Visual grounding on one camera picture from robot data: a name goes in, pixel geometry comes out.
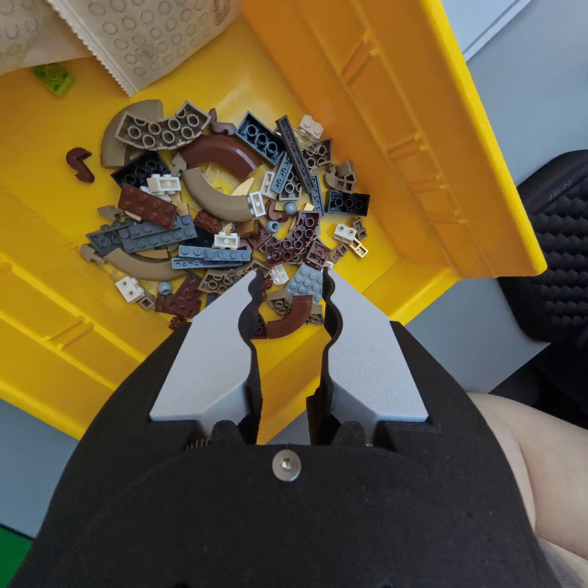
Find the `cream paper bag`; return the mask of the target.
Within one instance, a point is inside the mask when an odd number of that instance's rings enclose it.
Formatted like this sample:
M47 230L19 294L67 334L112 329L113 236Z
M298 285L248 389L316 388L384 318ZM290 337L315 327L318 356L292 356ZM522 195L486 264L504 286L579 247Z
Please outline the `cream paper bag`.
M48 1L1 1L1 75L88 56Z
M242 1L49 1L128 96L166 76L242 15Z

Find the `person's bare leg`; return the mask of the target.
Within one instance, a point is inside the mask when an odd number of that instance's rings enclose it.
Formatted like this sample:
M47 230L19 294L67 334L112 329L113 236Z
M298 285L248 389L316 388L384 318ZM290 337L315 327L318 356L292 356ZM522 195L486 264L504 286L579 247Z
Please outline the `person's bare leg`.
M500 396L468 393L500 444L561 587L587 587L587 430Z

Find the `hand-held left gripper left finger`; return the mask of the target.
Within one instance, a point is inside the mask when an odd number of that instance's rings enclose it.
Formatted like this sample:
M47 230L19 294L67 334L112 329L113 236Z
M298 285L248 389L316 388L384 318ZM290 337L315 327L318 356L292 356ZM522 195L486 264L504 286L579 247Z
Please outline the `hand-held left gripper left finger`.
M253 270L191 322L150 418L193 420L210 436L217 422L238 426L256 443L262 393L256 349L263 272Z

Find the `green plastic bin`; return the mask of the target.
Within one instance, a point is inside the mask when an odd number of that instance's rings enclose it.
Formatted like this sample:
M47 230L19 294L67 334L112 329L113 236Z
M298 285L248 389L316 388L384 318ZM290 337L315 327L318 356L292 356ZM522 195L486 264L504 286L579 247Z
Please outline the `green plastic bin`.
M32 539L1 526L1 587L7 587L28 554Z

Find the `black textured cushion pad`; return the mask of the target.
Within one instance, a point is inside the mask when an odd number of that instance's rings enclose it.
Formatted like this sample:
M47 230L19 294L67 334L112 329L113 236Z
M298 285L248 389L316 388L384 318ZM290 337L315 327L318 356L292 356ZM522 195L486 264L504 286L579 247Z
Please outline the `black textured cushion pad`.
M498 283L521 330L536 341L587 347L587 150L563 153L518 185L544 254L538 276Z

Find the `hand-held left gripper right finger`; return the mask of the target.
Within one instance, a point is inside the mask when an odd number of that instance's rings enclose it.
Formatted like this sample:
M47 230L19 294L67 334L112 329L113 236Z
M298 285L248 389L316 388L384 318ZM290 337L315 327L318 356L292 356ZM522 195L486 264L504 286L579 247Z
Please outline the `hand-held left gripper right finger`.
M380 422L423 423L429 414L391 319L334 269L323 271L325 329L320 383L306 399L313 445L328 445L344 422L371 443Z

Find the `lime green brick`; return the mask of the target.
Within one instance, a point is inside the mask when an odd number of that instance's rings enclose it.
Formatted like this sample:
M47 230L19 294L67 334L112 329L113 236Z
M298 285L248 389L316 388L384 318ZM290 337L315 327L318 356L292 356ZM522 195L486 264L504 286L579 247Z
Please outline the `lime green brick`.
M33 66L30 71L57 98L66 96L76 82L74 74L60 63Z

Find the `yellow plastic bin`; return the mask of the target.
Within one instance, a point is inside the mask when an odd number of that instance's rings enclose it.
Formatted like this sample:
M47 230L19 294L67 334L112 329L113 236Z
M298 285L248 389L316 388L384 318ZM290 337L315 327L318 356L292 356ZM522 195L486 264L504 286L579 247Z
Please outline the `yellow plastic bin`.
M337 270L404 324L460 279L546 268L440 1L242 6L133 96L92 53L59 62L76 78L63 98L31 67L1 75L1 399L73 437L170 329L126 302L123 273L79 252L119 199L102 138L137 102L320 123L371 196L368 254Z

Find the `pile of mixed toy bricks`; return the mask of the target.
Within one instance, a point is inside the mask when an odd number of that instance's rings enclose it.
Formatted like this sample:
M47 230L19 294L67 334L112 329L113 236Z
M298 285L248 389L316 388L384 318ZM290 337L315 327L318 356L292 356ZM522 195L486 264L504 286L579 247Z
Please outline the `pile of mixed toy bricks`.
M86 235L87 262L123 273L128 303L171 316L175 329L248 274L263 274L254 339L279 339L324 324L322 270L364 241L371 196L356 190L351 160L334 163L331 138L304 115L271 129L253 113L220 122L185 101L164 117L159 100L126 107L102 138L102 166L113 169L118 203Z

